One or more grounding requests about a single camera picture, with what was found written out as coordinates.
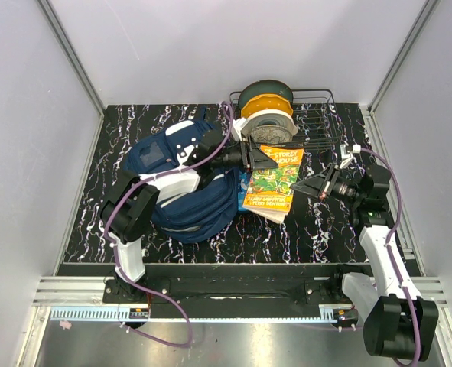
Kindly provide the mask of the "orange yellow paperback book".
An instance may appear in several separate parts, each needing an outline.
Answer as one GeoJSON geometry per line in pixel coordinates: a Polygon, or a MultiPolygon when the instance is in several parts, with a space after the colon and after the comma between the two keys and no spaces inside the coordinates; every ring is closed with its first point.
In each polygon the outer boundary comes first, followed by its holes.
{"type": "Polygon", "coordinates": [[[242,207],[280,224],[292,207],[294,194],[291,186],[297,182],[304,149],[284,149],[268,145],[261,145],[260,149],[278,167],[252,172],[242,207]]]}

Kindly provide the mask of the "navy blue student backpack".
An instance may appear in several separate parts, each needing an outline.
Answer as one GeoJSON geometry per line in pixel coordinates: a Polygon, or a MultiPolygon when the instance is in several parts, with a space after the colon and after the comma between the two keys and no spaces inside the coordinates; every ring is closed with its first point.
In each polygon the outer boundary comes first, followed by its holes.
{"type": "MultiPolygon", "coordinates": [[[[129,151],[123,169],[142,178],[183,167],[197,160],[192,150],[205,134],[217,133],[205,120],[205,109],[195,119],[184,120],[138,141],[129,151]]],[[[151,221],[166,235],[182,243],[215,236],[238,212],[239,168],[212,169],[210,162],[186,173],[149,183],[159,190],[151,221]]]]}

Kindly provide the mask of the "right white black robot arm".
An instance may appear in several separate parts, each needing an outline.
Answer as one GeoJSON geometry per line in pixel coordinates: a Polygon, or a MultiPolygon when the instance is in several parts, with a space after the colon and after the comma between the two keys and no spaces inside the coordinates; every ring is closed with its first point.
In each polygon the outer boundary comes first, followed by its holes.
{"type": "Polygon", "coordinates": [[[319,202],[333,197],[350,210],[350,222],[363,247],[372,274],[344,271],[328,284],[337,303],[350,300],[363,320],[363,340],[371,356],[415,366],[428,359],[439,312],[415,287],[395,241],[387,193],[392,172],[378,164],[366,168],[359,181],[348,180],[329,164],[319,174],[291,185],[319,202]]]}

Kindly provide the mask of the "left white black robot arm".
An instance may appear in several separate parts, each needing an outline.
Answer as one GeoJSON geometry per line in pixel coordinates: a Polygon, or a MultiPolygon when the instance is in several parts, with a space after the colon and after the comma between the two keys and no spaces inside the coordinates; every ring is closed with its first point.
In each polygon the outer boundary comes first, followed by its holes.
{"type": "Polygon", "coordinates": [[[141,237],[150,223],[184,244],[208,239],[237,214],[240,172],[278,167],[251,138],[229,145],[216,131],[178,142],[174,157],[165,155],[170,149],[165,141],[141,146],[139,157],[157,158],[165,168],[123,171],[99,212],[122,279],[119,293],[131,303],[146,292],[141,237]]]}

